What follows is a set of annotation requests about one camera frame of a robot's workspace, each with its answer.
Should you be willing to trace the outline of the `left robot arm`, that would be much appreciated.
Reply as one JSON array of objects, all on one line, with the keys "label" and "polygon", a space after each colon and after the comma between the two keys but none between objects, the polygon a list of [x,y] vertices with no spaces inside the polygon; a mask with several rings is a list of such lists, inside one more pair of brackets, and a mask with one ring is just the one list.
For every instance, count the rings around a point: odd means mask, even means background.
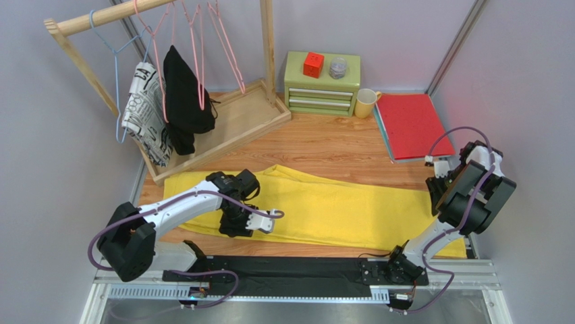
[{"label": "left robot arm", "polygon": [[118,206],[105,231],[94,239],[107,265],[123,282],[133,281],[148,271],[187,271],[199,258],[191,243],[170,244],[160,239],[181,224],[213,211],[222,211],[224,228],[232,236],[250,236],[253,205],[243,207],[250,195],[257,196],[260,184],[247,169],[238,175],[222,171],[209,174],[196,186],[175,196],[140,207],[131,202]]}]

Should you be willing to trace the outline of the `yellow trousers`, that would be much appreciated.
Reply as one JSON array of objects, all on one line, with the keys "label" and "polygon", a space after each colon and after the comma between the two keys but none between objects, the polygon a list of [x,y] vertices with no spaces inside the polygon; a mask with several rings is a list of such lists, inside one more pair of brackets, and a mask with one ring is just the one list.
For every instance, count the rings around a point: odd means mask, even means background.
[{"label": "yellow trousers", "polygon": [[201,215],[164,235],[193,241],[208,254],[327,256],[328,248],[388,251],[415,238],[433,222],[429,195],[420,190],[355,184],[282,165],[255,173],[261,185],[252,204],[278,209],[283,218],[270,234],[230,238],[219,231],[221,211]]}]

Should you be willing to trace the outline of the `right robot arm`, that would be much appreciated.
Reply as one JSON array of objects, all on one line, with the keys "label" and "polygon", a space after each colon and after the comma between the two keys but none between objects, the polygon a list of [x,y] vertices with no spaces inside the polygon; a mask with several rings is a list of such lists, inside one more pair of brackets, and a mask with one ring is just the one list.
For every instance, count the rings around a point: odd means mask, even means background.
[{"label": "right robot arm", "polygon": [[435,220],[419,236],[396,246],[384,266],[393,284],[411,284],[426,271],[426,261],[454,240],[483,233],[510,199],[517,184],[501,170],[503,154],[479,140],[460,151],[460,164],[448,170],[434,164],[426,180]]}]

